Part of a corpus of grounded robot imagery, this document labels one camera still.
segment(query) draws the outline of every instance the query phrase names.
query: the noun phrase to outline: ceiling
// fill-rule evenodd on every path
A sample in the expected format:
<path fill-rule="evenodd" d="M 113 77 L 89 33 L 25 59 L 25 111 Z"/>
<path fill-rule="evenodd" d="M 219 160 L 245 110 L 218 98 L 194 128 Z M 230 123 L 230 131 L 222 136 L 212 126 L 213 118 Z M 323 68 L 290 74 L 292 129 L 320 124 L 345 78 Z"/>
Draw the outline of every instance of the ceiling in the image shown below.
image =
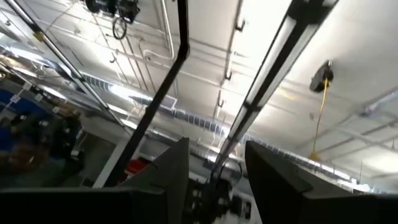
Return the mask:
<path fill-rule="evenodd" d="M 172 64 L 167 59 L 170 50 L 161 0 L 139 2 L 141 12 L 122 41 L 112 38 L 111 18 L 90 14 L 78 1 L 18 2 L 82 72 L 153 96 Z M 165 3 L 177 54 L 177 3 Z M 226 127 L 232 125 L 289 4 L 289 0 L 244 0 L 238 7 L 238 0 L 189 1 L 191 54 L 168 92 L 177 100 L 174 107 Z M 248 133 L 308 157 L 322 102 L 322 94 L 312 93 L 308 86 L 318 68 L 331 60 L 335 79 L 327 91 L 316 151 L 324 163 L 357 179 L 397 190 L 398 146 L 394 140 L 398 138 L 398 102 L 393 95 L 379 103 L 398 88 L 394 74 L 398 66 L 394 63 L 398 57 L 397 6 L 395 0 L 339 1 Z M 0 20 L 12 22 L 8 29 L 25 44 L 54 58 L 4 2 L 0 7 Z M 246 21 L 242 32 L 234 32 L 237 13 L 238 22 L 243 18 Z M 234 53 L 229 67 L 231 79 L 225 80 L 228 52 Z M 106 102 L 133 110 L 133 121 L 142 117 L 140 105 L 95 90 Z M 222 108 L 217 106 L 219 101 L 224 101 Z M 364 114 L 371 106 L 376 109 Z M 152 124 L 214 150 L 224 137 L 161 114 Z M 238 146 L 234 154 L 241 156 L 243 147 Z"/>

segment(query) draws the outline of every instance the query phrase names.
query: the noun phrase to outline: metal pole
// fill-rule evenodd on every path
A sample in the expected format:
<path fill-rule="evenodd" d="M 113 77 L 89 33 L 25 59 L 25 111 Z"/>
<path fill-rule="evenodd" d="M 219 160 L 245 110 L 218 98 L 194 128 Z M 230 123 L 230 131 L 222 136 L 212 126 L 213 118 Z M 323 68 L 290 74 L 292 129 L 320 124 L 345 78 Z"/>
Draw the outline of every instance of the metal pole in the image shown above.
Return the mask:
<path fill-rule="evenodd" d="M 146 112 L 140 120 L 137 129 L 134 131 L 131 139 L 123 150 L 121 157 L 118 159 L 114 169 L 110 173 L 105 186 L 113 187 L 120 180 L 123 175 L 124 169 L 128 165 L 131 157 L 134 155 L 139 143 L 145 135 L 150 123 L 152 122 L 160 103 L 166 96 L 168 90 L 172 86 L 178 72 L 186 61 L 189 55 L 189 33 L 188 33 L 188 0 L 178 0 L 178 21 L 180 24 L 180 49 L 178 50 L 177 58 L 172 65 L 169 73 L 161 84 L 158 92 L 155 94 L 154 99 L 147 107 Z"/>
<path fill-rule="evenodd" d="M 121 126 L 125 127 L 121 120 L 109 109 L 108 105 L 100 98 L 100 96 L 90 87 L 90 85 L 86 82 L 80 72 L 70 63 L 70 61 L 62 54 L 62 52 L 57 48 L 57 46 L 47 37 L 41 28 L 35 23 L 33 18 L 26 13 L 26 11 L 21 7 L 21 5 L 15 0 L 5 0 L 5 2 L 10 6 L 12 10 L 32 29 L 36 34 L 43 35 L 43 41 L 47 47 L 70 69 L 70 74 L 72 80 L 88 95 L 91 95 L 94 99 L 99 102 L 99 105 L 102 110 L 107 111 Z"/>
<path fill-rule="evenodd" d="M 257 115 L 260 113 L 262 107 L 267 103 L 269 97 L 275 91 L 279 83 L 285 77 L 286 73 L 281 73 L 281 68 L 284 66 L 288 57 L 292 53 L 295 46 L 303 36 L 309 24 L 320 24 L 326 18 L 332 7 L 322 6 L 323 0 L 309 0 L 305 1 L 292 1 L 290 4 L 284 20 L 282 21 L 279 30 L 277 31 L 271 46 L 266 53 L 260 69 L 252 83 L 252 86 L 246 95 L 244 103 L 239 110 L 238 115 L 231 127 L 226 141 L 223 143 L 220 154 L 217 157 L 216 164 L 211 172 L 211 176 L 216 172 L 216 176 L 221 172 L 224 161 L 228 158 L 231 151 L 235 148 L 239 140 L 243 137 L 244 133 L 249 129 L 250 125 L 254 122 Z M 287 18 L 295 20 L 292 31 L 290 32 L 287 40 L 285 41 L 279 54 L 276 56 L 274 64 L 270 67 L 265 79 L 262 81 L 258 91 L 255 92 L 259 74 L 263 72 L 264 64 L 268 55 L 273 47 L 277 36 L 282 26 L 287 25 Z"/>

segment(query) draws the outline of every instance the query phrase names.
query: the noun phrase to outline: yellow cable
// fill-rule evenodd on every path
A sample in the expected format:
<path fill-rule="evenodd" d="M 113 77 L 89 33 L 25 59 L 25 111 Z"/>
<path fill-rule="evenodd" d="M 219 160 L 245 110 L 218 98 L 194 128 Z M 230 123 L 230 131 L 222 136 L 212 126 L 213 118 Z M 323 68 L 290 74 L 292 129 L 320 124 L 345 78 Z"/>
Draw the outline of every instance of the yellow cable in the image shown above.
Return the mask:
<path fill-rule="evenodd" d="M 317 144 L 317 139 L 318 139 L 318 130 L 319 130 L 319 123 L 321 121 L 321 117 L 322 117 L 322 112 L 323 112 L 323 107 L 325 105 L 325 101 L 326 101 L 326 92 L 329 86 L 329 80 L 326 79 L 325 80 L 325 89 L 323 91 L 323 98 L 322 98 L 322 104 L 321 104 L 321 108 L 320 108 L 320 112 L 319 112 L 319 117 L 318 117 L 318 123 L 317 123 L 317 130 L 315 131 L 315 139 L 313 141 L 313 148 L 312 148 L 312 156 L 315 156 L 315 145 Z"/>

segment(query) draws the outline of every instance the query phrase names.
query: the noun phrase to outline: white ceiling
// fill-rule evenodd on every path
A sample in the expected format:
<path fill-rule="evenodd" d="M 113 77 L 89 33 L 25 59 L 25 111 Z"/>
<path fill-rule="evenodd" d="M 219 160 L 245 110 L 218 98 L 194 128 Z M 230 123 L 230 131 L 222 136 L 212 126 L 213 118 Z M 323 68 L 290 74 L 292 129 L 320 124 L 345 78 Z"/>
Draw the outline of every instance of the white ceiling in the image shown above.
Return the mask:
<path fill-rule="evenodd" d="M 160 0 L 140 1 L 141 12 L 137 22 L 129 26 L 127 35 L 131 49 L 126 39 L 120 42 L 107 37 L 105 40 L 103 34 L 112 35 L 111 19 L 93 16 L 79 3 L 65 12 L 71 5 L 68 0 L 19 2 L 43 30 L 53 23 L 48 35 L 80 70 L 116 80 L 120 76 L 121 82 L 151 95 L 157 91 L 169 70 L 169 60 L 151 54 L 146 55 L 150 57 L 146 67 L 141 52 L 151 50 L 170 56 L 164 37 Z M 165 2 L 177 52 L 177 3 Z M 177 89 L 173 86 L 168 93 L 177 99 L 176 108 L 213 117 L 221 90 L 221 98 L 226 103 L 217 119 L 232 124 L 289 4 L 289 0 L 243 1 L 241 16 L 247 23 L 243 32 L 237 32 L 233 40 L 233 50 L 237 54 L 232 57 L 231 80 L 221 84 L 238 0 L 189 1 L 192 51 L 177 77 Z M 388 125 L 398 119 L 398 102 L 386 103 L 368 118 L 358 116 L 366 105 L 398 87 L 395 75 L 398 65 L 394 63 L 398 57 L 397 6 L 395 0 L 339 1 L 249 132 L 263 141 L 307 157 L 312 151 L 322 101 L 322 94 L 310 92 L 308 86 L 320 65 L 325 60 L 332 60 L 335 79 L 326 96 L 316 150 L 324 162 L 357 178 L 361 175 L 377 185 L 398 189 L 394 183 L 398 179 L 398 163 L 395 162 L 398 153 L 394 152 L 398 146 L 393 145 L 393 140 L 398 137 L 398 126 Z M 1 7 L 4 14 L 0 14 L 0 19 L 5 22 L 8 17 L 16 25 L 10 29 L 24 41 L 29 39 L 40 50 L 47 51 L 3 2 Z M 61 13 L 62 16 L 53 22 Z M 130 62 L 125 54 L 116 55 L 116 49 L 130 55 Z M 113 58 L 112 53 L 120 68 L 117 63 L 109 62 Z M 132 107 L 109 93 L 101 93 L 101 96 L 125 110 Z M 191 124 L 160 115 L 155 117 L 153 124 L 194 140 L 200 139 L 207 145 L 217 146 L 222 141 L 220 137 L 214 138 L 212 133 Z"/>

